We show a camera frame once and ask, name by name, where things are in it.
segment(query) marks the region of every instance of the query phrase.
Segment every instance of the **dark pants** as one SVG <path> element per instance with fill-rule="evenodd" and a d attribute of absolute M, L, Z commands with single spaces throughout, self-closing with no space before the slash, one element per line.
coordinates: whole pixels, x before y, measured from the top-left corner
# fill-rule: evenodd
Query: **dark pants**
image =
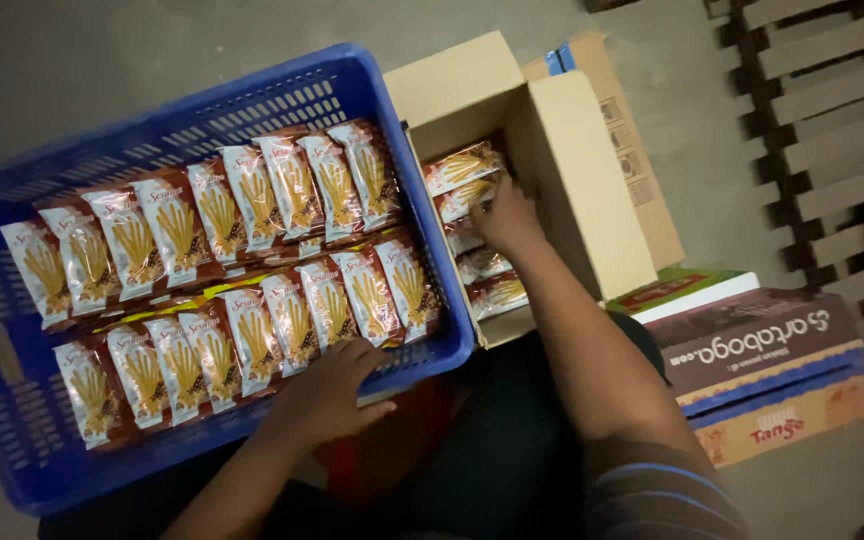
<path fill-rule="evenodd" d="M 645 328 L 616 324 L 659 373 L 662 356 Z M 395 493 L 369 511 L 290 481 L 268 518 L 270 537 L 388 537 L 435 531 L 468 538 L 577 538 L 582 531 L 581 448 L 562 409 L 538 334 L 477 352 L 456 374 L 473 391 L 449 435 Z M 154 538 L 240 443 L 43 519 L 40 538 Z"/>

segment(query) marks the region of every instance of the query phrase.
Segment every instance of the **brown cardboard box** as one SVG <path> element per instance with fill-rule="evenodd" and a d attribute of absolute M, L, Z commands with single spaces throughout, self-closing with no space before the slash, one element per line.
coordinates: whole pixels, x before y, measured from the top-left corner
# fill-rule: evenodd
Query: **brown cardboard box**
<path fill-rule="evenodd" d="M 528 81 L 546 79 L 550 74 L 563 70 L 560 63 L 566 59 L 565 71 L 581 70 L 592 84 L 602 115 L 606 118 L 608 134 L 615 154 L 622 166 L 629 195 L 635 205 L 635 214 L 645 234 L 652 254 L 655 270 L 681 263 L 686 258 L 679 234 L 666 206 L 666 197 L 659 188 L 652 163 L 645 153 L 639 130 L 632 120 L 629 104 L 622 93 L 615 72 L 609 64 L 602 34 L 590 31 L 572 39 L 559 49 L 541 58 L 534 59 L 522 67 Z"/>
<path fill-rule="evenodd" d="M 716 467 L 864 418 L 864 367 L 819 376 L 689 421 Z"/>
<path fill-rule="evenodd" d="M 686 416 L 864 358 L 844 300 L 760 288 L 645 325 Z"/>
<path fill-rule="evenodd" d="M 593 296 L 609 300 L 654 282 L 598 99 L 582 73 L 526 82 L 493 31 L 390 71 L 385 82 L 417 162 L 503 131 L 546 237 Z M 476 330 L 488 348 L 534 327 L 522 307 Z"/>

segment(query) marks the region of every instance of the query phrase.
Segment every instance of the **cardboard box flap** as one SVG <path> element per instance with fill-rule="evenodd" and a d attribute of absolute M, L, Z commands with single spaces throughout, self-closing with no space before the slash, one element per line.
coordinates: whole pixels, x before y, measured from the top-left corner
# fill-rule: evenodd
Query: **cardboard box flap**
<path fill-rule="evenodd" d="M 490 31 L 385 74 L 400 120 L 412 126 L 443 117 L 524 82 L 499 31 Z"/>
<path fill-rule="evenodd" d="M 657 278 L 616 150 L 581 71 L 529 82 L 602 299 Z"/>

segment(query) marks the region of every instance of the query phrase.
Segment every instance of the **blue plastic crate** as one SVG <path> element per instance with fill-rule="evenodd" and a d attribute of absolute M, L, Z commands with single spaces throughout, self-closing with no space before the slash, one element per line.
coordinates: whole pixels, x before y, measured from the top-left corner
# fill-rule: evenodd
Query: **blue plastic crate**
<path fill-rule="evenodd" d="M 31 202 L 43 197 L 198 162 L 214 155 L 217 146 L 248 143 L 285 126 L 326 128 L 356 117 L 371 118 L 385 134 L 403 203 L 411 209 L 447 309 L 433 337 L 402 348 L 401 362 L 371 375 L 360 391 L 404 387 L 465 362 L 474 331 L 382 74 L 361 47 L 335 45 L 19 155 L 0 168 L 0 225 L 33 216 Z M 68 509 L 247 436 L 269 407 L 262 401 L 150 436 L 131 448 L 86 453 L 51 350 L 62 337 L 42 335 L 40 324 L 0 235 L 0 482 L 22 512 L 41 516 Z"/>

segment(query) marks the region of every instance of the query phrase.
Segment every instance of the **sesame stick snack bag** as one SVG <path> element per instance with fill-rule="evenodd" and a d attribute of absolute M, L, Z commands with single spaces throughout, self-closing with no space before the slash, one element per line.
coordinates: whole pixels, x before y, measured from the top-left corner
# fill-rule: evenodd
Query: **sesame stick snack bag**
<path fill-rule="evenodd" d="M 362 337 L 374 347 L 402 345 L 405 327 L 396 313 L 396 302 L 376 250 L 366 245 L 329 256 L 342 271 L 345 292 Z"/>
<path fill-rule="evenodd" d="M 136 191 L 127 184 L 103 185 L 83 190 L 79 196 L 102 226 L 122 283 L 119 301 L 152 294 L 153 285 L 165 275 L 165 269 Z"/>
<path fill-rule="evenodd" d="M 25 289 L 42 316 L 42 330 L 69 318 L 72 298 L 59 240 L 41 218 L 0 227 Z"/>
<path fill-rule="evenodd" d="M 512 270 L 509 259 L 490 248 L 479 248 L 455 259 L 462 283 L 470 286 Z"/>
<path fill-rule="evenodd" d="M 439 325 L 441 304 L 426 276 L 416 246 L 402 228 L 383 231 L 373 240 L 375 252 L 405 326 L 405 343 L 432 334 Z"/>
<path fill-rule="evenodd" d="M 282 382 L 285 355 L 276 339 L 262 288 L 245 285 L 217 296 L 225 301 L 235 350 L 242 362 L 242 397 L 275 392 Z"/>
<path fill-rule="evenodd" d="M 438 197 L 493 174 L 501 166 L 501 154 L 493 150 L 489 141 L 482 141 L 426 163 L 422 166 L 422 175 L 429 193 Z"/>
<path fill-rule="evenodd" d="M 125 442 L 129 412 L 109 351 L 92 336 L 53 349 L 86 450 Z"/>
<path fill-rule="evenodd" d="M 462 187 L 438 195 L 433 201 L 442 223 L 451 223 L 472 212 L 473 205 L 481 205 L 496 198 L 499 175 L 507 175 L 499 171 L 485 178 L 478 178 Z"/>
<path fill-rule="evenodd" d="M 359 118 L 326 131 L 345 149 L 348 168 L 362 199 L 366 230 L 388 227 L 402 213 L 395 170 L 389 162 L 382 134 L 368 120 Z"/>
<path fill-rule="evenodd" d="M 482 321 L 529 304 L 525 287 L 515 272 L 506 272 L 465 288 L 472 304 L 472 319 Z"/>
<path fill-rule="evenodd" d="M 180 311 L 177 315 L 205 377 L 212 412 L 232 409 L 242 399 L 242 367 L 225 302 L 213 298 L 197 309 Z"/>
<path fill-rule="evenodd" d="M 149 330 L 141 323 L 119 325 L 105 334 L 105 344 L 139 429 L 167 428 L 169 394 Z"/>
<path fill-rule="evenodd" d="M 269 249 L 285 234 L 265 157 L 251 146 L 224 146 L 225 174 L 246 224 L 247 253 Z"/>
<path fill-rule="evenodd" d="M 223 266 L 245 261 L 245 251 L 249 247 L 245 218 L 235 203 L 222 160 L 213 157 L 189 165 L 187 172 L 198 215 L 216 261 Z"/>
<path fill-rule="evenodd" d="M 453 256 L 460 256 L 467 251 L 486 245 L 486 240 L 479 236 L 478 228 L 472 217 L 463 217 L 442 225 L 445 231 L 445 242 L 452 249 Z"/>
<path fill-rule="evenodd" d="M 295 270 L 301 275 L 302 291 L 312 313 L 318 335 L 318 350 L 359 336 L 355 317 L 342 281 L 342 272 L 331 258 L 311 260 Z"/>
<path fill-rule="evenodd" d="M 72 297 L 72 315 L 102 312 L 121 285 L 95 214 L 82 199 L 58 199 L 38 214 L 58 239 L 58 253 Z"/>
<path fill-rule="evenodd" d="M 165 391 L 172 407 L 172 425 L 177 426 L 210 413 L 206 377 L 196 353 L 189 347 L 179 317 L 164 317 L 142 321 L 149 331 L 158 356 Z"/>
<path fill-rule="evenodd" d="M 186 175 L 161 169 L 140 175 L 129 184 L 149 220 L 169 289 L 226 275 L 209 248 Z"/>
<path fill-rule="evenodd" d="M 355 192 L 345 150 L 324 132 L 295 141 L 305 149 L 325 210 L 325 242 L 346 239 L 362 231 L 362 204 Z"/>
<path fill-rule="evenodd" d="M 262 149 L 269 168 L 271 188 L 282 213 L 286 240 L 318 236 L 326 227 L 326 215 L 322 211 L 322 201 L 306 151 L 296 144 L 308 133 L 305 127 L 294 126 L 253 139 Z"/>
<path fill-rule="evenodd" d="M 275 335 L 288 361 L 284 377 L 306 369 L 319 357 L 319 338 L 306 295 L 302 276 L 285 269 L 262 279 L 260 283 L 275 326 Z"/>

